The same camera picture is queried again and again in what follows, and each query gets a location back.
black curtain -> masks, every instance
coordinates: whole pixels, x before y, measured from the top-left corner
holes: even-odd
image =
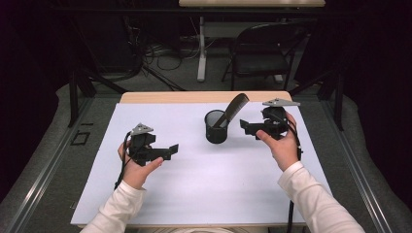
[[[0,32],[3,200],[52,122],[56,91],[80,64],[96,69],[67,17],[54,15],[42,1],[2,1]]]
[[[349,38],[361,36],[361,46],[344,67],[344,93],[359,108],[370,156],[393,192],[412,210],[411,88],[412,3],[366,0],[327,1],[333,10],[358,7],[364,15],[342,22],[321,20],[308,43],[295,78],[307,83],[340,62]],[[362,27],[354,30],[359,23]]]

black chair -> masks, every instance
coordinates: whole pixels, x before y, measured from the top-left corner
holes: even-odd
[[[288,86],[294,49],[308,35],[312,21],[265,23],[242,31],[229,47],[230,61],[224,71],[224,81],[231,66],[231,90],[235,77],[265,78],[285,75],[284,87]]]

person's left hand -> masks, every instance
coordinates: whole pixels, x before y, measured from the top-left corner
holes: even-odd
[[[127,142],[126,147],[130,147],[130,141]],[[120,145],[118,149],[118,153],[120,156],[120,159],[122,158],[123,155],[123,144]],[[128,156],[127,151],[125,152],[125,162],[127,162],[130,159]],[[152,161],[151,163],[147,164],[146,166],[142,167],[139,164],[135,163],[133,160],[130,160],[125,168],[124,168],[124,174],[123,174],[123,180],[129,184],[131,187],[134,187],[136,189],[140,189],[143,186],[143,183],[145,183],[146,178],[148,175],[154,171],[156,168],[161,166],[161,163],[163,162],[163,158],[159,157]]]

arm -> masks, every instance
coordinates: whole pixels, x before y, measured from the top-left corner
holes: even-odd
[[[142,207],[145,192],[144,189],[135,189],[122,181],[82,232],[124,232],[126,223]]]
[[[278,184],[299,209],[311,232],[364,232],[301,162],[290,166]]]
[[[123,153],[123,144],[118,149],[120,158],[128,154]],[[133,161],[127,162],[124,167],[124,176],[118,188],[99,208],[99,213],[82,230],[82,232],[124,232],[126,223],[137,215],[142,207],[146,190],[142,187],[148,175],[161,166],[163,158],[159,157],[144,167]]]
[[[296,122],[287,113],[293,130]],[[297,145],[291,131],[281,140],[274,140],[264,131],[257,136],[270,148],[279,168],[284,172],[278,181],[312,232],[363,232],[361,226],[297,159]]]

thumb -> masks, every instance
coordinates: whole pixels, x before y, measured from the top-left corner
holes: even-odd
[[[147,175],[149,175],[156,168],[160,167],[162,163],[163,163],[163,158],[162,157],[159,157],[159,158],[153,160],[151,163],[149,163],[148,165],[143,167],[145,169],[145,173]]]
[[[276,140],[273,140],[273,138],[268,135],[266,132],[263,130],[258,130],[257,131],[257,137],[260,138],[264,143],[266,143],[269,147],[276,142]]]

